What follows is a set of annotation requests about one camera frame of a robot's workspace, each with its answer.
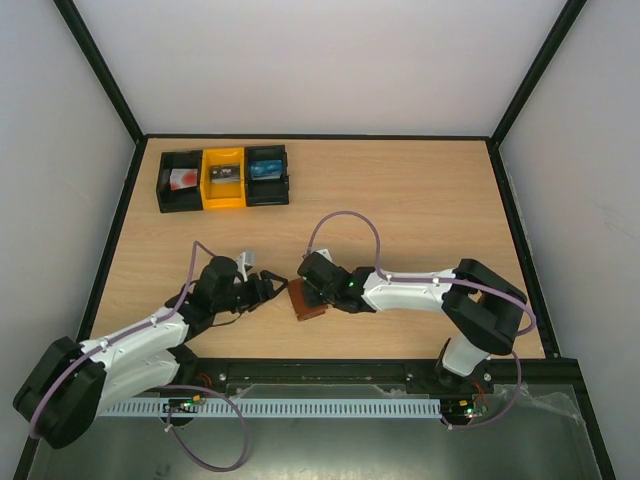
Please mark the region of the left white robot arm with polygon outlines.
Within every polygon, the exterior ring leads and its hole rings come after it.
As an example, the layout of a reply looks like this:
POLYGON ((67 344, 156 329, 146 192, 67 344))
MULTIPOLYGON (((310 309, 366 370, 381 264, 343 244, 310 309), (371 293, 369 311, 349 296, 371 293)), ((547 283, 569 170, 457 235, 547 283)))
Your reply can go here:
POLYGON ((251 268, 244 256, 215 256, 143 320, 94 340, 50 344, 13 400, 30 437, 64 448, 114 405, 191 383, 198 357, 187 342, 214 327, 217 315, 251 312, 286 289, 286 278, 251 268))

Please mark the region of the brown leather card holder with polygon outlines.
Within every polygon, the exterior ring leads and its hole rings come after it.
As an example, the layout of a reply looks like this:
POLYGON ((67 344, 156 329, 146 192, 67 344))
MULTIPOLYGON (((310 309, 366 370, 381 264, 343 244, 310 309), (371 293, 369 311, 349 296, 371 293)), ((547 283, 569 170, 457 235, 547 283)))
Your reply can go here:
POLYGON ((287 291, 291 300, 292 308, 299 322, 310 320, 312 318, 323 315, 327 310, 326 304, 317 304, 314 306, 310 306, 307 303, 304 297, 303 285, 303 280, 298 278, 292 280, 287 286, 287 291))

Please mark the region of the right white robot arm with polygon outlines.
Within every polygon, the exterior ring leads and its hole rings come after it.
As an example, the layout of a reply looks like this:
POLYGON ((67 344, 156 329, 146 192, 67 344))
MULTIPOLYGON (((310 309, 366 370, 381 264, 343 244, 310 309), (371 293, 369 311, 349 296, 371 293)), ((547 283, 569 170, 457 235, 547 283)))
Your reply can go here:
POLYGON ((513 352, 517 337, 536 328, 525 294, 484 264, 463 259, 453 269, 430 273, 358 267, 349 272, 319 251, 298 268, 303 304, 331 306, 350 314, 412 310, 442 313, 459 334, 446 341, 435 367, 445 390, 466 385, 492 355, 513 352))

